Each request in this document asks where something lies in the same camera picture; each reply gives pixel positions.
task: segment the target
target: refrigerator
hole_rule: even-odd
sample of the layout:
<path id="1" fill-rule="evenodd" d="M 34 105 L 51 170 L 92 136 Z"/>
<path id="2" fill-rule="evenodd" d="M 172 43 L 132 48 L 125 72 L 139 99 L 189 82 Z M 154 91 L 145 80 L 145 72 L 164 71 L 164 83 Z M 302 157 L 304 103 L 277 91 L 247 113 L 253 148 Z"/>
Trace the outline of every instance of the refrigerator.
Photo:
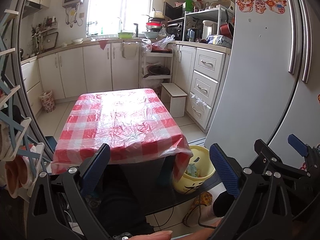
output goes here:
<path id="1" fill-rule="evenodd" d="M 320 143 L 320 23 L 306 0 L 236 0 L 226 81 L 205 139 L 248 167 L 262 139 L 283 163 L 304 162 L 287 142 Z"/>

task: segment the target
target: plastic tablecloth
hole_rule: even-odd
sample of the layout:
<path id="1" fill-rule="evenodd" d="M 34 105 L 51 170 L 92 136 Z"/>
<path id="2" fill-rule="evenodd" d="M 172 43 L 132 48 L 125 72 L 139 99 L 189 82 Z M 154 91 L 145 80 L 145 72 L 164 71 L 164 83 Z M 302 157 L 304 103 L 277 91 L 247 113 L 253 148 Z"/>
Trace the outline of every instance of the plastic tablecloth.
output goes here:
<path id="1" fill-rule="evenodd" d="M 180 128 L 152 89 L 81 95 L 58 141 L 52 174 L 79 166 L 106 143 L 110 164 L 139 163 L 175 155 L 179 180 L 192 152 Z"/>

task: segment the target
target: step stool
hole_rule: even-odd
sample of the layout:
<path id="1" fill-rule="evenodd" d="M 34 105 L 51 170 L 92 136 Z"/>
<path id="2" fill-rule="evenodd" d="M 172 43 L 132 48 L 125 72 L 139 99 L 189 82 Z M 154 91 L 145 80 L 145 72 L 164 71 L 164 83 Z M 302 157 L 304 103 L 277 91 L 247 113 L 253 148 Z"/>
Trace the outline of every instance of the step stool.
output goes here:
<path id="1" fill-rule="evenodd" d="M 170 115 L 175 117 L 183 117 L 188 96 L 174 83 L 162 83 L 161 101 L 162 103 L 170 102 Z"/>

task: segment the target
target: range hood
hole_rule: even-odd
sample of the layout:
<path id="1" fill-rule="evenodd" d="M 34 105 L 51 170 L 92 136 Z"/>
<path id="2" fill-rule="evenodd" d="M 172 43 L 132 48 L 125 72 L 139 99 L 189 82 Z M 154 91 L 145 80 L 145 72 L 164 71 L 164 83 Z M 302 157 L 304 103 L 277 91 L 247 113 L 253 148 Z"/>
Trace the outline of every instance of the range hood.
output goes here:
<path id="1" fill-rule="evenodd" d="M 40 4 L 26 0 L 26 3 L 23 8 L 22 18 L 27 17 L 30 14 L 34 14 L 40 9 L 41 9 Z"/>

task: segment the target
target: trash can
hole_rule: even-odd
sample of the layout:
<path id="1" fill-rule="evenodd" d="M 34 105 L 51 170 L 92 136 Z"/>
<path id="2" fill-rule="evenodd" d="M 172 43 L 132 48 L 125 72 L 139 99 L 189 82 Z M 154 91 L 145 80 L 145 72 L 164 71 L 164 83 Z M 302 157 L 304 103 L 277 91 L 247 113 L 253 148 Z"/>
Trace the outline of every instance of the trash can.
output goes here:
<path id="1" fill-rule="evenodd" d="M 200 177 L 196 178 L 183 173 L 178 182 L 172 178 L 173 188 L 182 194 L 190 194 L 195 192 L 195 190 L 199 188 L 201 184 L 206 179 L 210 178 L 216 171 L 210 160 L 208 149 L 196 145 L 191 145 L 190 149 L 193 153 L 193 157 L 191 157 L 189 164 L 195 164 L 197 170 L 199 171 Z"/>
<path id="2" fill-rule="evenodd" d="M 52 112 L 56 107 L 54 105 L 53 94 L 52 91 L 46 91 L 42 95 L 39 96 L 42 106 L 47 113 Z"/>

